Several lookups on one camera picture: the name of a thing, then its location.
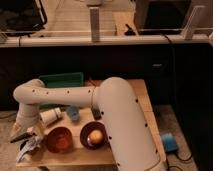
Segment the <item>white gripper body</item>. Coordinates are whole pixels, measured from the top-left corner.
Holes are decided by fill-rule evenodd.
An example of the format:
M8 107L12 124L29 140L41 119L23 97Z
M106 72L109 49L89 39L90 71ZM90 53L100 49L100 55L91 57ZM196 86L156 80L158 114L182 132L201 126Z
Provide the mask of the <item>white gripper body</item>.
M36 130L36 125L35 124L20 125L19 123L15 122L11 129L11 136L16 137L23 133L30 133L31 135L33 134L37 135L38 131Z

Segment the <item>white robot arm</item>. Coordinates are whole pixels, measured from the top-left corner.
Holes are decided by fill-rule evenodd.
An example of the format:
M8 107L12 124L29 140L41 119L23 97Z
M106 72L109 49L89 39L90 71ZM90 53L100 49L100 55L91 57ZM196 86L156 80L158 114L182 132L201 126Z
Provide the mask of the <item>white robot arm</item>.
M46 88L39 79L17 86L16 123L28 128L39 120L39 105L52 103L90 107L100 111L118 171L166 171L150 126L131 84L111 77L100 85Z

